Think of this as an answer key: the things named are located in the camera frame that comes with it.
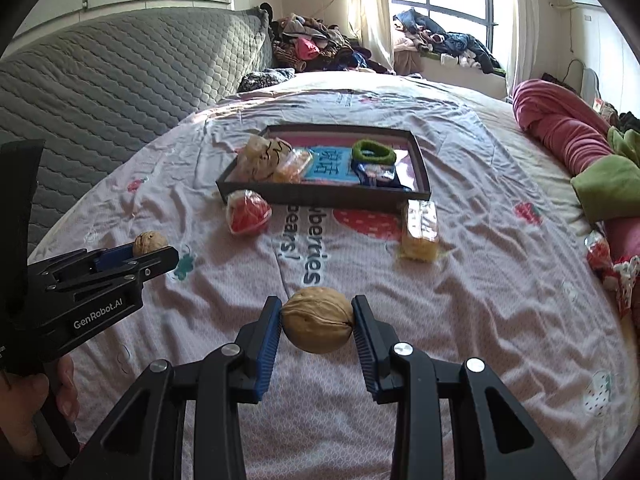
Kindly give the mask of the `person's left hand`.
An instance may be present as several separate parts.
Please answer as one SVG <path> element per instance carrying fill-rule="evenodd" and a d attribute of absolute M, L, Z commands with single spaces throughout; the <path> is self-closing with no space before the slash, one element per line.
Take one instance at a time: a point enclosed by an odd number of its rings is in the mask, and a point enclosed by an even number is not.
<path fill-rule="evenodd" d="M 56 403 L 68 422 L 74 422 L 79 413 L 74 373 L 74 362 L 70 356 L 58 360 L 56 374 L 61 385 Z M 49 379 L 46 375 L 16 377 L 1 374 L 1 431 L 18 457 L 31 458 L 41 452 L 32 420 L 48 394 Z"/>

